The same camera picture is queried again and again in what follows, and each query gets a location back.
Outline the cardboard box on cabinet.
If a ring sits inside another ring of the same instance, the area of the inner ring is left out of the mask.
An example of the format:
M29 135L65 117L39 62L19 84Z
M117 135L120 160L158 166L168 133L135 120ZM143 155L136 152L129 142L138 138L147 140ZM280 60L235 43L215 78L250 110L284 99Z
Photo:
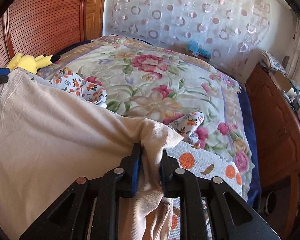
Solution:
M277 87L285 92L289 92L289 90L292 88L290 81L279 70L273 73L271 78Z

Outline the stack of folded cloths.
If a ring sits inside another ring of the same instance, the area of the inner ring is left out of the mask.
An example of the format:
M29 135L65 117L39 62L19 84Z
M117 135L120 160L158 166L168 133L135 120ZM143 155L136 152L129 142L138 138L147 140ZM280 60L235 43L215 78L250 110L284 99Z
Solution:
M261 55L261 63L265 68L267 68L267 70L270 70L272 72L280 71L284 76L287 75L285 68L275 57L273 57L273 55L271 55L271 53L269 53L266 50L263 50L261 51Z

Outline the beige printed t-shirt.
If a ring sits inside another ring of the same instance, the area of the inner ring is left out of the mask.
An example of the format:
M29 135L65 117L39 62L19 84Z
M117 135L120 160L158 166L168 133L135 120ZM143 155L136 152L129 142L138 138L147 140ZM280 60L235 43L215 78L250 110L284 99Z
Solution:
M168 239L173 204L160 186L162 152L182 137L146 118L127 118L16 69L0 85L0 227L21 234L78 177L94 179L143 146L136 197L120 202L119 239Z

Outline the orange print bed sheet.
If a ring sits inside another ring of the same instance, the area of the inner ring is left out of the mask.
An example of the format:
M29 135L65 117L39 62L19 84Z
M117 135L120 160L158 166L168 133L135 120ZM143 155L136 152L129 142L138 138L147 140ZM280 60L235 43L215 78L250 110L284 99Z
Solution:
M240 197L242 196L241 175L234 162L184 141L181 141L175 148L168 149L167 155L177 159L181 168L189 170L197 177L209 180L216 176L221 177ZM181 239L180 198L173 198L172 201L173 217L169 239ZM204 198L202 204L207 226L207 239L212 239L210 214Z

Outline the blue plastic toy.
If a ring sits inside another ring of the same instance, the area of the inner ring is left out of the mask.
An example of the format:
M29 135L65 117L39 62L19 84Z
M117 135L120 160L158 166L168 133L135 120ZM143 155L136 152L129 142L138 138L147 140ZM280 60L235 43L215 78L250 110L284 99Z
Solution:
M211 59L211 53L199 46L195 40L190 40L186 46L186 54L197 58Z

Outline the wooden sideboard cabinet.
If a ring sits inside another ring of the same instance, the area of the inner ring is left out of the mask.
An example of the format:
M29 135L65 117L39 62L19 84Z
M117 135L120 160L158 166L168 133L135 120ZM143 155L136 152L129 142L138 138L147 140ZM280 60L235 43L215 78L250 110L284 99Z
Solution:
M272 80L257 64L245 87L250 100L257 142L262 198L276 194L273 212L260 208L281 239L300 226L300 122Z

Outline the white circle pattern curtain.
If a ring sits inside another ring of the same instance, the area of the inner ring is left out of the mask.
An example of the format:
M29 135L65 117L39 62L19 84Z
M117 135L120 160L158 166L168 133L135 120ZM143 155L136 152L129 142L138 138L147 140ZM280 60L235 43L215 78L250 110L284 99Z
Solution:
M270 26L268 0L105 0L103 33L184 52L207 51L212 66L240 78Z

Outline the wooden slatted wardrobe door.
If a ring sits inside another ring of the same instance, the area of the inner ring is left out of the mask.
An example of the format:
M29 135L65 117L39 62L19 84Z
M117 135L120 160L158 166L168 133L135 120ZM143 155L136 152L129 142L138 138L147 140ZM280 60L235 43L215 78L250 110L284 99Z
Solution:
M102 36L105 0L6 0L0 9L0 67L17 53L57 54Z

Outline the small orange floral garment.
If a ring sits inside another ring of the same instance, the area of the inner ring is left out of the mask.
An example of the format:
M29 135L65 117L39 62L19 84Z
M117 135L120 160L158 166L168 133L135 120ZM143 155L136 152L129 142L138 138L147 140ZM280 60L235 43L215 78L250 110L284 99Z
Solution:
M107 90L94 76L81 77L76 72L65 67L49 79L48 82L56 88L69 92L85 101L103 108L107 107Z

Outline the floral quilt blanket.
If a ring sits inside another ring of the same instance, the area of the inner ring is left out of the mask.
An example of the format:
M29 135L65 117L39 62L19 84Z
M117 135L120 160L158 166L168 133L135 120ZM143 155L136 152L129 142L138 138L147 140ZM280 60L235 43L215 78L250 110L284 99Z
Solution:
M71 45L60 56L38 75L49 80L67 67L96 77L110 111L171 125L189 144L234 162L248 200L255 165L235 79L202 60L117 35Z

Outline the yellow plush toy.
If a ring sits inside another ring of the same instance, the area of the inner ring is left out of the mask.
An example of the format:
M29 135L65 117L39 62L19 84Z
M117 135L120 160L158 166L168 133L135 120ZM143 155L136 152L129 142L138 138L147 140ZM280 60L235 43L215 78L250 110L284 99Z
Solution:
M23 55L17 53L7 65L9 70L22 68L32 74L36 74L39 69L45 68L57 62L61 58L60 55L39 55L33 57L31 55Z

